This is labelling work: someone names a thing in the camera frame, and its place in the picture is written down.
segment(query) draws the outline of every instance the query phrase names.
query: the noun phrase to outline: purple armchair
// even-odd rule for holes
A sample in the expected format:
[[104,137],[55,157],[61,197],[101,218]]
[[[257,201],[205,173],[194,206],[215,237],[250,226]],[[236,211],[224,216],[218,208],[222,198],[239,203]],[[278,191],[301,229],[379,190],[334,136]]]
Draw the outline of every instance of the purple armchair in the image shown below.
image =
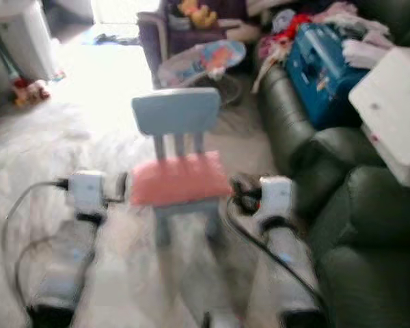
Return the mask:
[[[153,12],[138,13],[139,38],[146,54],[148,65],[155,77],[161,62],[169,59],[196,44],[225,39],[227,27],[214,29],[190,29],[176,31],[168,25],[168,6],[180,0],[160,0],[159,7]],[[232,18],[247,21],[246,0],[199,0],[217,12],[219,19]]]

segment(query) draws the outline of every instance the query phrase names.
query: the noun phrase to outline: child's chair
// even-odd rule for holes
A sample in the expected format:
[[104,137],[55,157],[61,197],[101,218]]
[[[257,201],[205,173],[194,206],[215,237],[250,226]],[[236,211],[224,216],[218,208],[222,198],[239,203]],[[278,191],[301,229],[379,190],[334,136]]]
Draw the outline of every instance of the child's chair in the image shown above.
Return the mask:
[[[133,170],[131,204],[153,206],[156,244],[170,244],[168,218],[174,214],[205,212],[206,236],[219,242],[219,198],[231,193],[218,152],[204,152],[204,132],[213,127],[220,96],[213,88],[159,90],[132,100],[138,127],[154,137],[156,160]],[[186,154],[184,134],[194,139]],[[173,135],[176,156],[165,153],[164,135]]]

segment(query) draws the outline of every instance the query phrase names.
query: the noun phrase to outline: trash can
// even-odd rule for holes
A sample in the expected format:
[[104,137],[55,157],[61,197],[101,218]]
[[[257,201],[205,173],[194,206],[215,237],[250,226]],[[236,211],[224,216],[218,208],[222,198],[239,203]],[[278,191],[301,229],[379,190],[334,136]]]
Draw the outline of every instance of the trash can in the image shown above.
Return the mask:
[[0,38],[26,79],[51,80],[59,67],[38,0],[0,0]]

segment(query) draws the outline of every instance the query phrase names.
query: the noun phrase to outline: blue case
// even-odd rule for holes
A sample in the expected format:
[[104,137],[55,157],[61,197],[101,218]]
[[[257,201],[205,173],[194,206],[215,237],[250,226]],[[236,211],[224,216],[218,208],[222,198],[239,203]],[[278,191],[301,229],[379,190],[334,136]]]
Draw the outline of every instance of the blue case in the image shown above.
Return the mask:
[[302,24],[286,69],[316,129],[360,125],[348,93],[368,70],[346,64],[342,38],[332,28]]

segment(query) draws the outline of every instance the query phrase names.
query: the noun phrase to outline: white box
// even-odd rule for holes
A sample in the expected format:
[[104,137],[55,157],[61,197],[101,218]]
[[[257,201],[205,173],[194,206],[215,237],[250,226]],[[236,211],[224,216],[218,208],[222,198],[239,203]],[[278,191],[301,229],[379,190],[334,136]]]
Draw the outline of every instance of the white box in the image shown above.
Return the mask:
[[393,48],[351,90],[349,100],[393,175],[410,187],[410,48]]

